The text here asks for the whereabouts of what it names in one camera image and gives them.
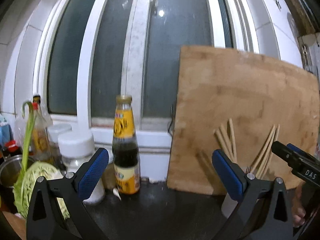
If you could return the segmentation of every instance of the white container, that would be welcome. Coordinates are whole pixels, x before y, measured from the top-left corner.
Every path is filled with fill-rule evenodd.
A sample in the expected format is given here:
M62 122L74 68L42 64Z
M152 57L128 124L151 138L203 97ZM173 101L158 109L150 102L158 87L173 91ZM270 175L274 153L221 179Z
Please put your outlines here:
M233 210L236 208L238 202L233 200L230 195L227 193L226 197L224 198L224 201L221 206L221 212L222 214L228 218L232 214Z
M76 172L80 166L89 161L94 154L93 134L89 130L80 130L63 133L58 136L59 149L62 162L67 172ZM84 204L95 204L104 197L105 191L101 179L99 179L91 196L84 200Z
M47 128L50 150L54 160L54 165L58 167L61 171L65 171L65 166L62 163L61 153L58 145L58 136L60 134L72 131L71 124L69 123L59 123L51 125Z

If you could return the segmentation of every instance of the red bottle cap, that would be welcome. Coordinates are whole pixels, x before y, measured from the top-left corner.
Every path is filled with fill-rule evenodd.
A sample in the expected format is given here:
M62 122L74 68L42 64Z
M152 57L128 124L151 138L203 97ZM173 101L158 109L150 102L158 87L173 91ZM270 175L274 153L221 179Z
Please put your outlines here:
M34 102L32 103L33 105L33 110L38 110L38 103Z
M19 147L16 145L15 140L11 140L10 142L7 142L6 144L4 144L4 146L6 146L8 148L8 151L11 153L19 149Z

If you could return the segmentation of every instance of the bamboo cutting board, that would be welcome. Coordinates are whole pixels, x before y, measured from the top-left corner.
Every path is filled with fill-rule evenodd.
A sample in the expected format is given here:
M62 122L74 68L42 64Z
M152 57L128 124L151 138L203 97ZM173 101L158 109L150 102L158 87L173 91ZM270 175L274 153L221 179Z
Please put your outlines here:
M212 152L213 134L232 118L238 164L250 165L273 124L279 141L314 153L319 129L319 88L315 76L289 63L233 49L181 48L179 88L167 185L182 191L225 193ZM274 155L267 177L284 179L287 188L300 179Z

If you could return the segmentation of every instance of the window frame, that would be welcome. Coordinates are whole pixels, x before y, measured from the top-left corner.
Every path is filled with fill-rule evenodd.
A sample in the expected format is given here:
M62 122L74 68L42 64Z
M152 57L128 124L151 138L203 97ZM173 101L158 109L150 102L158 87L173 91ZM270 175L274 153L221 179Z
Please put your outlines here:
M107 1L95 0L84 33L77 76L77 116L51 114L54 123L68 122L73 127L90 129L95 142L102 145L112 144L113 120L91 117L91 73L95 42ZM68 2L69 0L58 0L52 9L36 55L33 93L40 94L44 102L47 100L47 76L52 44ZM132 2L124 45L121 93L131 94L134 98L132 108L139 147L145 150L153 149L152 151L168 153L171 148L171 135L166 131L156 130L164 130L170 120L168 118L142 118L140 114L143 104L143 66L151 2L152 0L133 0ZM232 10L227 10L230 19L232 19L230 24L236 22L231 25L232 32L236 33L236 35L232 35L236 39L235 48L259 53L257 35L246 0L228 0L227 4L227 7L232 7ZM219 2L218 0L207 0L207 6L212 30L212 45L225 48ZM132 36L138 37L138 40L131 39ZM250 43L249 40L253 44L251 47L245 45L245 43Z

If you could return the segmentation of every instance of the human hand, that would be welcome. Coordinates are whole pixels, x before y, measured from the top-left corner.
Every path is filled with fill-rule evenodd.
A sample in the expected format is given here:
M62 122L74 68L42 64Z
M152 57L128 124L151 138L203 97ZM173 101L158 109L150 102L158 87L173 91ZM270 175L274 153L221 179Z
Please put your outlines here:
M300 184L295 190L295 196L292 200L292 218L293 218L293 226L299 227L302 226L305 222L306 211L304 210L301 203L301 195L302 195L302 184Z

